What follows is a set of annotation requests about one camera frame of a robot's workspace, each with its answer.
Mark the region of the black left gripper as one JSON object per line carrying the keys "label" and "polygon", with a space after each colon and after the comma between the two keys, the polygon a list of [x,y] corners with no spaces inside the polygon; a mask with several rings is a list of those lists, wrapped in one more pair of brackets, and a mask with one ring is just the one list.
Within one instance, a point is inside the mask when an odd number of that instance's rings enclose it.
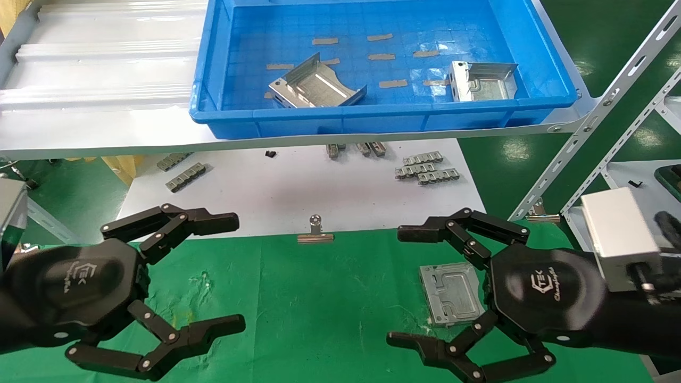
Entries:
{"label": "black left gripper", "polygon": [[[235,232],[236,213],[172,204],[141,211],[101,227],[93,246],[61,246],[12,257],[12,346],[58,347],[81,369],[158,381],[180,361],[206,354],[223,336],[243,332],[234,314],[175,329],[143,303],[155,265],[190,236]],[[147,237],[139,253],[129,242]],[[98,347],[136,320],[160,344],[145,355]]]}

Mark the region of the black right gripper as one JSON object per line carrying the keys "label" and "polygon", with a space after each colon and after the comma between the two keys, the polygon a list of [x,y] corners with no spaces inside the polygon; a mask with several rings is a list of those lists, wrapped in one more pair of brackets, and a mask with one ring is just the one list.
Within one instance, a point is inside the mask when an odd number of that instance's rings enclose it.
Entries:
{"label": "black right gripper", "polygon": [[[492,256],[472,234],[510,246]],[[470,208],[429,217],[421,225],[399,226],[400,242],[446,242],[476,269],[488,271],[491,310],[449,342],[389,332],[387,344],[417,351],[423,365],[446,369],[462,382],[508,382],[545,373],[557,360],[542,342],[613,348],[606,311],[609,291],[596,256],[565,248],[531,249],[523,245],[529,234],[528,228]],[[468,351],[497,327],[528,353],[475,364]]]}

